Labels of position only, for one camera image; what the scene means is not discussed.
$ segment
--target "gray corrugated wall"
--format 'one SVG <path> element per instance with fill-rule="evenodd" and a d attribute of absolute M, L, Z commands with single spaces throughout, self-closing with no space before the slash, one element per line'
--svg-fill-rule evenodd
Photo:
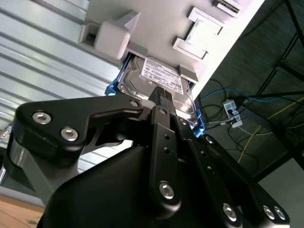
<path fill-rule="evenodd" d="M 78 46 L 87 7 L 87 0 L 0 1 L 0 129 L 25 102 L 104 95 L 119 70 Z M 83 155 L 79 169 L 130 145 Z"/>

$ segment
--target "screw hole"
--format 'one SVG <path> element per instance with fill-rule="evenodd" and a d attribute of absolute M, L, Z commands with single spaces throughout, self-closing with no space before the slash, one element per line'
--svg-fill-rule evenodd
<path fill-rule="evenodd" d="M 47 119 L 43 114 L 37 115 L 37 118 L 38 118 L 39 120 L 42 120 L 42 121 L 44 121 L 44 120 Z"/>
<path fill-rule="evenodd" d="M 208 166 L 207 169 L 209 170 L 210 173 L 214 174 L 214 171 L 210 166 Z"/>
<path fill-rule="evenodd" d="M 180 122 L 181 122 L 183 125 L 187 125 L 187 122 L 186 122 L 184 119 L 182 119 L 182 118 L 180 118 Z"/>
<path fill-rule="evenodd" d="M 213 144 L 213 141 L 208 137 L 208 136 L 206 136 L 206 138 L 205 138 L 206 140 L 207 140 L 207 142 L 209 142 L 210 144 Z"/>
<path fill-rule="evenodd" d="M 207 157 L 207 154 L 204 151 L 201 151 L 200 154 L 203 155 L 203 157 Z"/>
<path fill-rule="evenodd" d="M 164 137 L 166 140 L 169 140 L 169 139 L 170 139 L 169 135 L 167 135 L 167 134 L 164 134 L 163 137 Z"/>
<path fill-rule="evenodd" d="M 75 141 L 78 138 L 78 133 L 73 128 L 64 128 L 61 130 L 61 136 L 68 141 Z"/>
<path fill-rule="evenodd" d="M 164 150 L 164 152 L 167 153 L 167 154 L 170 153 L 170 150 L 169 150 L 167 147 L 165 147 L 163 150 Z"/>

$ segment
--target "blue cable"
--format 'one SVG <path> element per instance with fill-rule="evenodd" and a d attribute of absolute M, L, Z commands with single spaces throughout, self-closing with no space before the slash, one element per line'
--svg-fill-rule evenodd
<path fill-rule="evenodd" d="M 236 89 L 232 89 L 232 88 L 225 88 L 225 89 L 218 89 L 218 90 L 216 90 L 216 91 L 213 91 L 213 92 L 211 92 L 210 94 L 208 94 L 208 95 L 204 96 L 203 98 L 201 98 L 200 100 L 203 100 L 203 99 L 205 99 L 205 98 L 207 98 L 207 97 L 209 97 L 209 96 L 212 96 L 212 95 L 214 95 L 214 94 L 216 94 L 216 93 L 218 93 L 218 92 L 224 91 L 224 90 L 226 90 L 226 91 L 232 91 L 232 92 L 241 94 L 241 95 L 243 95 L 243 96 L 245 96 L 245 97 L 248 97 L 248 98 L 251 99 L 251 100 L 258 101 L 258 102 L 272 102 L 272 101 L 277 101 L 277 100 L 281 99 L 280 97 L 278 97 L 278 98 L 270 99 L 270 100 L 260 100 L 260 99 L 252 98 L 252 97 L 246 95 L 246 94 L 245 94 L 244 92 L 242 92 L 242 91 L 239 91 L 239 90 L 236 90 Z"/>

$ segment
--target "hard drive label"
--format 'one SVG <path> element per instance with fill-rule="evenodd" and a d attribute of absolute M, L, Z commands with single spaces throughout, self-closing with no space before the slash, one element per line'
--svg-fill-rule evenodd
<path fill-rule="evenodd" d="M 181 85 L 181 77 L 178 72 L 171 70 L 149 58 L 146 58 L 144 61 L 142 76 L 175 92 L 184 94 Z"/>

